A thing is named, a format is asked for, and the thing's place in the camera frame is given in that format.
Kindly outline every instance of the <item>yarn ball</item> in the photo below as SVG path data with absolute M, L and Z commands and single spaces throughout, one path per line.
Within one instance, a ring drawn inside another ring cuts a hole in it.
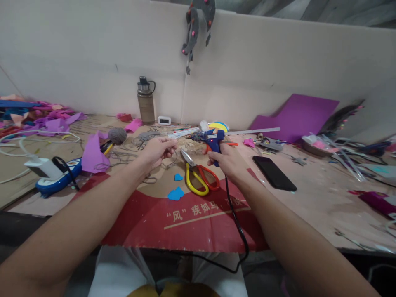
M 127 132 L 124 128 L 111 128 L 108 132 L 108 138 L 117 145 L 123 144 L 127 136 Z

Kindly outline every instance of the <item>hand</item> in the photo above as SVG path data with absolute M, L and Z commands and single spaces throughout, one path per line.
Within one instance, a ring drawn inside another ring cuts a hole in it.
M 168 137 L 156 137 L 147 142 L 137 160 L 144 162 L 150 172 L 161 165 L 163 159 L 172 157 L 176 149 L 177 140 Z
M 215 160 L 218 161 L 224 174 L 234 184 L 237 184 L 244 178 L 249 178 L 249 173 L 245 168 L 245 164 L 243 164 L 243 159 L 235 148 L 231 148 L 228 144 L 220 142 L 220 151 L 222 153 L 212 151 L 207 153 L 209 156 L 208 166 L 213 165 Z

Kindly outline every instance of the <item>yellow scissors handle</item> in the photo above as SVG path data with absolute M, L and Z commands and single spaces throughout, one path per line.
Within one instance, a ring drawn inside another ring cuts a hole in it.
M 203 185 L 203 187 L 205 188 L 204 191 L 198 191 L 196 188 L 193 187 L 193 185 L 190 182 L 190 165 L 188 163 L 186 163 L 186 181 L 187 181 L 187 186 L 190 188 L 190 190 L 192 190 L 195 194 L 199 195 L 199 196 L 205 196 L 209 193 L 209 188 L 207 187 L 207 185 L 205 184 L 205 182 L 202 180 L 202 178 L 199 177 L 198 174 L 196 174 L 193 171 L 193 175 L 196 177 L 196 179 Z

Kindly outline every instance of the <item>scissors blade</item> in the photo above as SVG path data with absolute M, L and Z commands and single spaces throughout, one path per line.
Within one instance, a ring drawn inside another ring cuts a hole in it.
M 195 163 L 193 162 L 193 159 L 191 159 L 191 157 L 188 155 L 188 153 L 186 153 L 184 150 L 181 150 L 182 152 L 182 156 L 183 158 L 186 160 L 186 162 L 188 164 L 190 164 L 191 167 L 195 166 Z

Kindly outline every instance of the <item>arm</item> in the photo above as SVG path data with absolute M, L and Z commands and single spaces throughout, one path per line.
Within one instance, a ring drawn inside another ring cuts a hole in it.
M 219 161 L 249 203 L 273 253 L 309 296 L 379 296 L 320 233 L 249 175 L 235 149 L 222 143 L 221 151 L 208 153 L 208 165 Z
M 152 139 L 135 161 L 49 219 L 0 266 L 0 296 L 63 295 L 74 269 L 99 245 L 130 195 L 176 148 L 174 139 Z

